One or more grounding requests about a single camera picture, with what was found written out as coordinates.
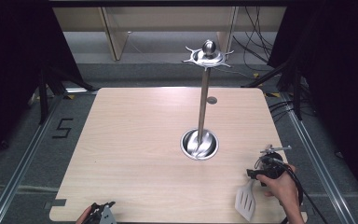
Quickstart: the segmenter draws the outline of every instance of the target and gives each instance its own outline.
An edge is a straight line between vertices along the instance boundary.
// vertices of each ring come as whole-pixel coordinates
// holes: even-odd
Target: spatula head
[[[249,222],[255,212],[255,197],[252,193],[254,180],[251,179],[246,186],[240,187],[235,197],[235,209]]]

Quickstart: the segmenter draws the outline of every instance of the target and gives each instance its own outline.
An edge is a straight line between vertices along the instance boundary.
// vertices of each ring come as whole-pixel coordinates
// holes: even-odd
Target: metal ball
[[[206,40],[202,45],[202,51],[206,56],[212,56],[216,50],[216,44],[212,40]]]

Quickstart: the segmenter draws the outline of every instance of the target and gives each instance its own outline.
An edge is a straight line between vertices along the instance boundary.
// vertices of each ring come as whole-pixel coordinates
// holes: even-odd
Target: gray floor
[[[182,60],[189,58],[189,51],[185,46],[199,49],[205,39],[216,39],[214,33],[131,33],[121,60],[114,62],[110,57],[104,34],[67,33],[65,36],[83,78],[96,87],[199,86],[202,69],[195,65],[181,63]],[[244,34],[235,34],[235,36],[246,43]],[[266,39],[271,43],[274,36],[273,33],[265,34]],[[250,48],[259,54],[264,53],[255,45]],[[266,73],[246,66],[243,50],[235,42],[232,49],[235,52],[227,61],[232,67],[214,69],[211,74],[212,86],[239,88],[253,81],[254,74],[262,76]],[[252,68],[270,69],[249,53],[244,57]],[[277,92],[275,85],[278,80],[279,76],[272,78],[259,88],[266,93]],[[65,83],[65,85],[74,86],[72,83]],[[76,94],[73,99],[64,99],[60,102],[52,114],[46,134],[32,157],[32,162],[2,223],[54,223],[48,218],[50,204],[54,201],[60,187],[94,98],[94,94]],[[266,100],[269,105],[274,105],[281,102],[282,98],[266,97]],[[302,105],[302,122],[321,155],[328,173],[333,177],[339,192],[347,202],[354,220],[358,223],[358,183],[344,160],[334,154],[335,144],[330,140],[318,118],[313,115],[312,108],[308,106],[308,104]],[[285,110],[286,108],[282,107],[272,112],[271,116],[275,120],[282,144],[294,148],[292,151],[286,151],[287,159],[297,167],[297,175],[304,189],[328,222],[340,223],[339,213],[315,171],[290,114]],[[39,112],[36,100],[23,114],[7,139],[10,147],[0,151],[0,195],[34,137],[38,128]],[[67,138],[53,138],[62,135],[62,131],[57,130],[61,119],[73,119],[64,123],[68,125],[65,127],[71,128],[71,131]],[[322,223],[308,200],[304,201],[303,210],[308,213],[308,223]]]

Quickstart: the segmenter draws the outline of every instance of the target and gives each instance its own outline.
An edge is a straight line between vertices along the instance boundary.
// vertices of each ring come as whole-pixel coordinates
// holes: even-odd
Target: round metal base
[[[182,151],[190,159],[205,161],[216,154],[219,142],[214,133],[204,129],[201,144],[198,143],[198,130],[192,129],[186,132],[180,141]]]

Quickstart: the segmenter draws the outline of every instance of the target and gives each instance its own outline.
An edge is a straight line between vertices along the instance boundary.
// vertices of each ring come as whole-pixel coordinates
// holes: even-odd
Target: light wood tabletop
[[[92,203],[116,202],[117,222],[247,223],[235,195],[246,169],[266,145],[281,146],[259,89],[210,88],[205,129],[218,139],[207,161],[187,157],[184,133],[197,128],[200,88],[100,89],[53,206],[54,221],[74,221]],[[285,217],[274,197],[255,182],[254,223]]]

